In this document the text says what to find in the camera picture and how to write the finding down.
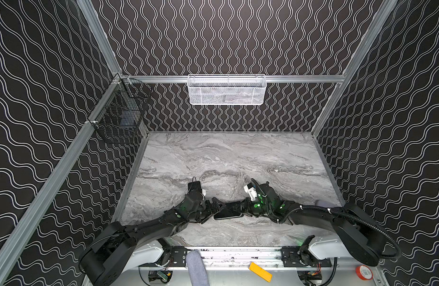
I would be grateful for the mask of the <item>black phone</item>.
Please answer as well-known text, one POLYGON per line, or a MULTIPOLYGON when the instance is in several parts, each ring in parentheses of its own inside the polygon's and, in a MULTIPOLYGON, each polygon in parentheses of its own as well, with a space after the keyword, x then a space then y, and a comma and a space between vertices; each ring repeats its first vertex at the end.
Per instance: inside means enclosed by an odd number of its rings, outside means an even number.
POLYGON ((215 220, 233 219, 243 217, 241 202, 226 203, 225 207, 214 215, 215 220))

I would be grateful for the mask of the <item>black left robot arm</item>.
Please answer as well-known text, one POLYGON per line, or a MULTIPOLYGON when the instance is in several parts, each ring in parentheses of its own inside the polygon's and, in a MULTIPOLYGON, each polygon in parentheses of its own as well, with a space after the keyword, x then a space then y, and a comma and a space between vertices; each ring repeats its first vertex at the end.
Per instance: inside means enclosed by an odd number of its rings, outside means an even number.
POLYGON ((205 198, 199 181, 190 182, 181 203, 160 217, 134 225, 109 224, 80 255, 79 270, 94 286, 109 286, 138 247, 175 235, 189 223, 203 224, 224 208, 225 203, 217 198, 205 198))

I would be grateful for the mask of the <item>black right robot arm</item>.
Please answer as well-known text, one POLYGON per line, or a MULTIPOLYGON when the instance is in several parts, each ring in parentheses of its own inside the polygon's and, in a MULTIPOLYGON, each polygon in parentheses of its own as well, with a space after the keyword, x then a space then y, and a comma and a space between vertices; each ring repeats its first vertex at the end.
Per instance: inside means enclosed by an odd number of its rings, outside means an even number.
POLYGON ((275 224, 307 225, 333 232, 348 254, 367 266, 377 266, 380 260, 399 259, 403 254, 397 241, 354 204, 323 207, 284 200, 268 182, 259 184, 254 179, 247 187, 256 191, 255 197, 228 203, 232 214, 264 216, 275 224))

